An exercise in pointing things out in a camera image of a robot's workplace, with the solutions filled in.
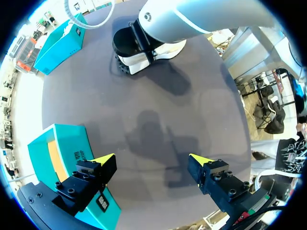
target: table surface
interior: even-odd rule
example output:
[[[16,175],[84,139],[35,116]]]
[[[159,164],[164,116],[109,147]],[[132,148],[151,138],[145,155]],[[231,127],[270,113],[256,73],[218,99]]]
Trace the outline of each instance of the table surface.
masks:
[[[189,153],[223,159],[241,180],[250,174],[242,103],[204,36],[134,76],[118,69],[113,35],[137,19],[144,2],[117,4],[109,22],[87,30],[82,50],[44,80],[43,127],[84,125],[95,157],[116,154],[108,187],[122,209],[121,230],[175,228],[218,209],[188,173]],[[97,24],[109,9],[85,18]]]

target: cable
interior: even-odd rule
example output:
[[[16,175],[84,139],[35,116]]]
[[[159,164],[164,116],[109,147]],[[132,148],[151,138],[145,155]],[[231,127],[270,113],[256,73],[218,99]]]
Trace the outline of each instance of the cable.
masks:
[[[284,209],[285,209],[285,206],[272,206],[272,207],[265,208],[263,210],[260,210],[260,211],[258,211],[256,213],[250,215],[249,217],[245,218],[241,222],[231,226],[228,230],[236,230],[237,228],[239,228],[242,225],[246,224],[248,221],[257,218],[258,216],[260,216],[261,214],[264,214],[266,212],[273,211],[273,210],[284,210]]]
[[[248,113],[248,115],[250,115],[250,118],[251,118],[253,121],[256,121],[256,120],[251,116],[251,114],[249,113],[249,111],[248,111],[246,108],[244,108],[244,110]]]
[[[108,16],[106,17],[106,19],[98,24],[98,25],[87,25],[87,24],[84,24],[82,22],[80,22],[78,19],[76,19],[73,14],[71,13],[71,10],[69,9],[69,4],[68,4],[68,1],[69,0],[64,0],[64,8],[65,8],[65,12],[67,14],[67,16],[69,17],[70,20],[73,21],[73,23],[75,23],[76,25],[84,28],[84,29],[97,29],[99,28],[100,26],[104,25],[111,17],[112,13],[113,13],[113,10],[114,10],[114,7],[115,7],[115,0],[111,0],[111,3],[112,3],[112,8],[108,14]]]
[[[260,178],[262,176],[268,176],[268,175],[282,175],[282,176],[288,176],[288,177],[293,177],[293,178],[298,178],[301,176],[299,173],[290,173],[290,172],[283,172],[275,169],[266,169],[259,173],[255,179],[255,189],[256,191],[260,188]]]
[[[217,47],[219,47],[220,45],[222,45],[222,44],[224,44],[224,43],[230,42],[229,39],[231,39],[233,36],[234,36],[234,35],[231,35],[229,38],[227,38],[227,40],[225,40],[224,42],[218,44],[218,45],[217,45],[216,47],[214,47],[214,48],[217,48]]]

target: screw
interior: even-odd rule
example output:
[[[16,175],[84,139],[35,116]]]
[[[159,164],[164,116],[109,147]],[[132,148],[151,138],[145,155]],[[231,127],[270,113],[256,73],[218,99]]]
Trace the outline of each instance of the screw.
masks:
[[[55,182],[56,188],[62,188],[62,183],[60,181]]]
[[[67,192],[68,192],[70,195],[74,195],[75,190],[74,190],[73,188],[69,188],[69,189],[67,190]]]
[[[147,21],[151,21],[152,20],[152,16],[149,12],[147,12],[145,15],[144,15],[144,18],[147,20]]]
[[[34,203],[34,199],[32,197],[29,197],[28,198],[28,202],[29,202],[29,204],[33,204]]]
[[[90,176],[89,175],[83,175],[83,179],[85,179],[86,181],[88,180]]]
[[[217,175],[215,175],[215,177],[214,177],[214,179],[216,180],[216,181],[220,181],[221,180],[221,175],[219,175],[219,174],[217,174]]]
[[[247,189],[249,188],[249,182],[248,181],[244,181],[243,182],[243,189]]]
[[[232,176],[232,171],[227,171],[226,172],[226,175],[229,177],[229,176]]]
[[[228,195],[233,196],[234,194],[236,194],[236,189],[233,189],[233,188],[230,189],[229,192],[228,192]]]

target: teal bin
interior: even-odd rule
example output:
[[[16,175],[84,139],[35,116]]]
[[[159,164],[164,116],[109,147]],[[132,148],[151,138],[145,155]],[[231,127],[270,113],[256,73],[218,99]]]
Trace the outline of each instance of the teal bin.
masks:
[[[38,180],[53,191],[56,191],[56,181],[72,175],[77,161],[94,159],[84,126],[53,124],[28,144],[28,149]],[[113,230],[121,211],[108,188],[103,195],[109,202],[105,212],[96,203],[98,192],[86,209],[75,217],[97,228]]]
[[[80,22],[87,24],[81,13],[75,17]],[[64,22],[49,35],[36,58],[34,68],[46,75],[82,48],[85,29],[74,24],[70,32],[63,36],[68,22],[69,20]]]

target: label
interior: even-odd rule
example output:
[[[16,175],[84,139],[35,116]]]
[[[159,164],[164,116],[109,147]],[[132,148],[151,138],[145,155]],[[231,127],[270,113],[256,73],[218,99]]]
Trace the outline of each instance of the label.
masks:
[[[103,212],[106,212],[107,208],[109,207],[109,202],[103,194],[101,194],[98,199],[96,199],[96,203]]]
[[[79,30],[79,28],[76,29],[76,32],[79,36],[81,35],[81,31]]]
[[[86,160],[85,153],[82,150],[74,152],[74,155],[77,161]]]
[[[27,58],[29,58],[31,56],[32,52],[33,52],[33,50],[30,50],[30,52],[27,55]]]

